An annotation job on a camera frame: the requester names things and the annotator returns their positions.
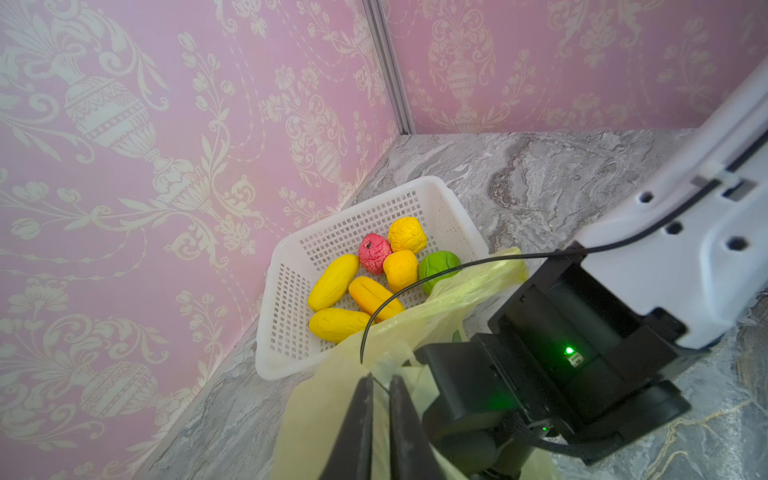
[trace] marble countertop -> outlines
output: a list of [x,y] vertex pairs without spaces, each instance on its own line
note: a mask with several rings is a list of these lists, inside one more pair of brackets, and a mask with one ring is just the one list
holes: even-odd
[[[551,250],[631,194],[692,133],[401,137],[353,203],[435,175],[456,193],[491,251]],[[468,333],[484,330],[494,311],[493,302],[479,307],[465,323]],[[135,478],[268,478],[280,416],[306,375],[260,379],[255,332],[227,357]],[[691,412],[590,468],[553,456],[563,478],[768,478],[766,346],[768,291],[739,329],[675,381]]]

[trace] plastic bag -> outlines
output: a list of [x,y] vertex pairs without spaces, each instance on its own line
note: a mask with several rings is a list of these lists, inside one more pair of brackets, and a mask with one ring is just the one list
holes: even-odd
[[[520,253],[518,248],[496,255]],[[332,349],[314,376],[291,394],[283,415],[272,466],[272,480],[319,478],[333,449],[357,382],[372,372],[383,385],[392,375],[406,381],[419,416],[432,404],[438,390],[429,369],[402,367],[413,350],[428,343],[466,341],[463,319],[480,302],[528,277],[523,260],[476,265],[438,282],[421,305],[374,325],[366,340],[364,363],[359,361],[362,332]],[[466,477],[436,450],[432,450],[445,477]],[[372,478],[389,480],[389,399],[374,383]],[[559,478],[549,455],[534,452],[525,465],[526,480]]]

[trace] basket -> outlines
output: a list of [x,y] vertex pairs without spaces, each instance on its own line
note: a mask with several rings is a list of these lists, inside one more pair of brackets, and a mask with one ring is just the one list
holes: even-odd
[[[256,370],[267,380],[311,370],[335,344],[317,338],[307,324],[314,312],[306,301],[315,282],[336,258],[357,254],[369,233],[387,237],[400,217],[416,217],[427,235],[419,260],[448,250],[468,262],[488,256],[488,247],[458,198],[437,177],[422,177],[333,214],[277,244],[266,274],[257,330]],[[360,267],[358,275],[386,285],[385,275]],[[420,288],[399,297],[406,308],[426,300]],[[335,306],[360,311],[347,293]]]

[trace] wallpaper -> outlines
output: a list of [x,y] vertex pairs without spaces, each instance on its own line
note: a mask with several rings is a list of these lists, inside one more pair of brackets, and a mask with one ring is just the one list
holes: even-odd
[[384,0],[418,133],[697,127],[768,55],[767,0]]
[[130,478],[396,135],[359,0],[0,2],[0,477]]

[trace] toy fruit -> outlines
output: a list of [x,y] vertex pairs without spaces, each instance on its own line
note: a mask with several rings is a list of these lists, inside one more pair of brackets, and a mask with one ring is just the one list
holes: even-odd
[[315,283],[307,305],[315,312],[333,306],[344,296],[359,268],[360,260],[354,255],[342,255],[335,259]]
[[[449,268],[453,268],[454,266],[459,266],[461,264],[462,264],[462,261],[459,260],[458,257],[451,252],[440,251],[440,252],[430,253],[429,255],[424,257],[421,262],[419,262],[419,280],[426,278],[428,276],[432,276],[435,273],[440,273]],[[439,276],[433,280],[430,280],[429,282],[424,282],[422,284],[422,286],[424,287],[424,292],[427,295],[431,294],[432,288],[434,288],[437,282],[439,282],[440,280],[445,280],[450,276],[454,276],[457,273],[458,271],[453,273],[447,273],[446,275]]]
[[393,252],[411,250],[418,253],[427,246],[427,236],[416,217],[403,217],[389,228],[389,243]]
[[312,315],[310,331],[323,340],[340,343],[353,333],[366,328],[371,316],[341,308],[326,308]]
[[381,235],[371,233],[362,239],[362,245],[357,250],[360,263],[374,275],[384,273],[384,260],[392,253],[389,242]]
[[411,250],[400,250],[384,260],[384,272],[389,288],[399,292],[419,279],[419,261]]
[[[360,305],[362,311],[370,316],[373,315],[385,300],[392,296],[392,292],[374,279],[367,276],[358,276],[349,284],[349,295]],[[376,317],[376,323],[405,311],[406,308],[400,303],[400,300],[394,299],[379,313]]]

